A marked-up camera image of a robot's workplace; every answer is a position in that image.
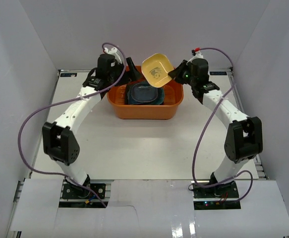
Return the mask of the black floral square plate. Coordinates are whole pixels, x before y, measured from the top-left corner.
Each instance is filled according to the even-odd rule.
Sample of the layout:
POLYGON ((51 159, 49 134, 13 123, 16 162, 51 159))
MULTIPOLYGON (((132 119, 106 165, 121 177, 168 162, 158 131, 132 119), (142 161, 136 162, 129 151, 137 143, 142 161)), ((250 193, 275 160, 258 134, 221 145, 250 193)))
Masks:
POLYGON ((126 85, 126 87, 125 87, 125 92, 124 92, 124 104, 125 104, 125 105, 128 105, 128 104, 129 104, 129 102, 128 102, 128 93, 129 93, 131 87, 132 87, 131 84, 128 84, 128 85, 126 85))

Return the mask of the yellow square dish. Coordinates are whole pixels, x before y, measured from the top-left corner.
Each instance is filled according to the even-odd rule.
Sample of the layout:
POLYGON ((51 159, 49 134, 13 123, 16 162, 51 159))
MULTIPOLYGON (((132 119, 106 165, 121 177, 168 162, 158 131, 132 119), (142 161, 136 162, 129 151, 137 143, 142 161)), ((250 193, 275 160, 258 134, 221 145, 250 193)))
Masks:
POLYGON ((147 82, 155 88, 168 84, 172 78, 168 75, 174 67, 166 55, 156 53, 145 59, 141 71, 147 82))

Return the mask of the clear glass plate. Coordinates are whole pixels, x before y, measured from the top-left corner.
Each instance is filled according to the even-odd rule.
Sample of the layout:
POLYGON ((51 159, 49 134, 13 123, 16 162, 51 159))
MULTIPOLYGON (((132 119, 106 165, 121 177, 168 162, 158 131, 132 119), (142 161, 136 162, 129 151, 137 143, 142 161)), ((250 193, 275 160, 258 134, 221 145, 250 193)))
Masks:
POLYGON ((157 99, 158 89, 147 83, 138 83, 131 87, 128 101, 131 104, 150 103, 157 99))

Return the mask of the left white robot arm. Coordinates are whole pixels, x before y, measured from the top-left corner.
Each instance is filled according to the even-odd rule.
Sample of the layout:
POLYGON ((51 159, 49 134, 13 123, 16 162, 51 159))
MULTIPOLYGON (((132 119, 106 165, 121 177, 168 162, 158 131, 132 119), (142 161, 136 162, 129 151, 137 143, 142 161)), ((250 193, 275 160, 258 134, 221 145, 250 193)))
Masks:
POLYGON ((80 146, 75 134, 111 85, 121 86, 140 79, 141 74, 127 57, 119 62, 113 54, 104 53, 98 58, 97 67, 92 69, 82 84, 77 101, 73 102, 54 122, 42 127, 43 150, 62 169, 65 179, 73 186, 73 192, 80 198, 90 193, 89 175, 78 166, 76 160, 80 146))

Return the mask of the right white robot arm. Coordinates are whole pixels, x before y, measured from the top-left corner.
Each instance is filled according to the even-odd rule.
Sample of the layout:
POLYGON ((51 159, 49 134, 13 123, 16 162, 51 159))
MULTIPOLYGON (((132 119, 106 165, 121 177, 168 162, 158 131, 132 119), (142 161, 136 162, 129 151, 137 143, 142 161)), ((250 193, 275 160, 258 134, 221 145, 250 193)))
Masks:
POLYGON ((196 187, 207 189, 220 198, 226 194, 227 184, 240 176, 242 167, 263 151, 262 122, 258 117, 250 117, 241 112, 222 93, 219 86, 211 82, 208 62, 202 58, 184 60, 168 73, 179 84, 191 87, 193 96, 217 117, 227 129, 224 142, 225 157, 219 167, 212 172, 209 183, 196 187))

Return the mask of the orange plastic bin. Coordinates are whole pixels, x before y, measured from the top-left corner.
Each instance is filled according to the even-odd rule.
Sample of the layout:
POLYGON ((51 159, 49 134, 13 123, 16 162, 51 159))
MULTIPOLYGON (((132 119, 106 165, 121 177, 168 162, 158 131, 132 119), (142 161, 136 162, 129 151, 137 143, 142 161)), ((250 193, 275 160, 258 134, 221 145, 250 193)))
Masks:
POLYGON ((126 87, 115 86, 107 93, 107 99, 120 119, 171 119, 184 98, 183 86, 171 81, 163 86, 163 104, 129 105, 126 103, 126 87))

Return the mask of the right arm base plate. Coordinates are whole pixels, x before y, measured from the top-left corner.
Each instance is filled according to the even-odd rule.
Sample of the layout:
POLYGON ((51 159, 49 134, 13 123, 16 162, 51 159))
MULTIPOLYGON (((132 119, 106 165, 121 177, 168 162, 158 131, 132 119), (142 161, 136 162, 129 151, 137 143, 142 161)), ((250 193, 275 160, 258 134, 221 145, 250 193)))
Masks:
POLYGON ((190 184, 188 190, 193 193, 195 211, 202 210, 239 210, 239 192, 236 182, 223 184, 219 187, 201 188, 190 184))

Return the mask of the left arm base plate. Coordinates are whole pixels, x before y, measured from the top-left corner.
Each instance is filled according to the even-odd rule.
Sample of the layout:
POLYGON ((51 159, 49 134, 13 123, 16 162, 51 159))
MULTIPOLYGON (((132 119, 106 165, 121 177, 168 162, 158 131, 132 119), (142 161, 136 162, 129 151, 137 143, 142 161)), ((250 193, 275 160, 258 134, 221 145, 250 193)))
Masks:
MULTIPOLYGON (((99 196, 105 205, 110 197, 110 185, 105 183, 91 183, 89 187, 99 196)), ((75 188, 72 184, 63 182, 59 200, 59 208, 105 208, 94 193, 75 188)))

